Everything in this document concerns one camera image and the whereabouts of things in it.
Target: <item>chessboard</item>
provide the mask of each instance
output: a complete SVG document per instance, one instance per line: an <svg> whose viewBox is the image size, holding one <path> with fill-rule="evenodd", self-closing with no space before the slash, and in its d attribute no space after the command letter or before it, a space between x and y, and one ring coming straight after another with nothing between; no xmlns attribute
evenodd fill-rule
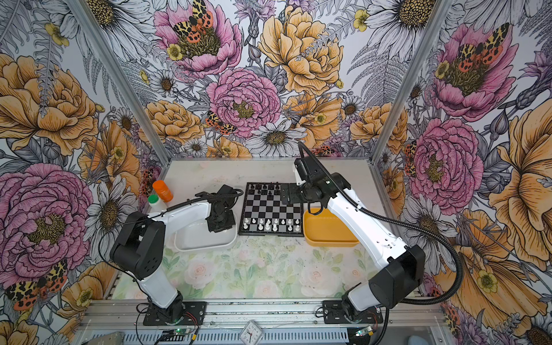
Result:
<svg viewBox="0 0 552 345"><path fill-rule="evenodd" d="M239 235L303 236L303 204L283 205L280 184L248 182Z"/></svg>

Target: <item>metal post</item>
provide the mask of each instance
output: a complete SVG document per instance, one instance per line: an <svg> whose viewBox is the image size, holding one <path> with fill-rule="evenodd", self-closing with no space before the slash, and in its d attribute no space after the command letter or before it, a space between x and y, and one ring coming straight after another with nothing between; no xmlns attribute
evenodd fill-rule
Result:
<svg viewBox="0 0 552 345"><path fill-rule="evenodd" d="M86 35L88 41L92 44L95 54L100 57L105 69L109 72L115 84L119 87L119 91L125 98L130 110L134 114L136 120L142 127L144 134L151 143L155 153L159 157L162 166L167 166L170 161L170 156L165 149L163 142L153 129L150 119L146 115L144 108L134 90L129 87L130 82L127 79L121 65L119 64L115 53L105 40L105 35L99 24L96 22L92 11L88 8L86 0L67 1L67 6L71 13L77 19L81 29Z"/></svg>
<svg viewBox="0 0 552 345"><path fill-rule="evenodd" d="M399 120L408 94L412 90L414 83L416 83L417 74L422 68L422 64L427 62L427 54L433 46L435 39L439 36L439 31L444 24L447 13L450 10L450 6L452 6L452 0L437 0L435 2L433 12L428 19L428 25L423 33L422 41L412 56L408 70L402 79L402 84L397 92L397 96L395 96L395 100L393 101L387 121L381 129L376 149L371 157L372 164L375 164L378 161L385 145L387 145L387 141L391 137L393 127L395 127L395 124Z"/></svg>

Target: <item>floral table mat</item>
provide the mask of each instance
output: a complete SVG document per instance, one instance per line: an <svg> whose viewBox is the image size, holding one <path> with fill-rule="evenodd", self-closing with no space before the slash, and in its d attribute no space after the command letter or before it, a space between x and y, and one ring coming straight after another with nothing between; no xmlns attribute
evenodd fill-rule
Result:
<svg viewBox="0 0 552 345"><path fill-rule="evenodd" d="M376 273L362 245L311 247L279 236L238 236L229 250L197 254L166 247L163 268L185 299L340 297ZM144 298L127 275L113 291L113 299Z"/></svg>

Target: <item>white square clock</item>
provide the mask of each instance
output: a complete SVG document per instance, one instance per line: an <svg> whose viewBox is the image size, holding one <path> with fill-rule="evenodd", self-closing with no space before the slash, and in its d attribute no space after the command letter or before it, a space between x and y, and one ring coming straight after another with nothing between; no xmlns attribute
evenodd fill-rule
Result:
<svg viewBox="0 0 552 345"><path fill-rule="evenodd" d="M245 345L257 345L263 337L263 330L257 324L250 320L240 333L240 340Z"/></svg>

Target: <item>black mounting plate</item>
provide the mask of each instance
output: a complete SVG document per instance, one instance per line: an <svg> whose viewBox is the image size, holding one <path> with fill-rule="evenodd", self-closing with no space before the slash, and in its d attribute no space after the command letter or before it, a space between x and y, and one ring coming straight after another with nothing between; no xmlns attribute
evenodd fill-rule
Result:
<svg viewBox="0 0 552 345"><path fill-rule="evenodd" d="M322 312L324 314L324 323L327 325L335 325L337 323L354 323L349 322L345 318L345 312L341 307L340 300L322 301ZM359 322L356 323L383 323L383 316L381 311L378 311L376 307L370 307L360 313Z"/></svg>
<svg viewBox="0 0 552 345"><path fill-rule="evenodd" d="M207 302L182 302L184 305L184 311L195 316L198 320L198 325L203 325L203 317L205 316L205 308L207 307ZM144 326L168 326L166 322L162 321L157 314L157 309L155 307L149 306L146 311L146 316L144 317ZM189 316L184 315L184 317L177 323L171 326L193 326L194 321Z"/></svg>

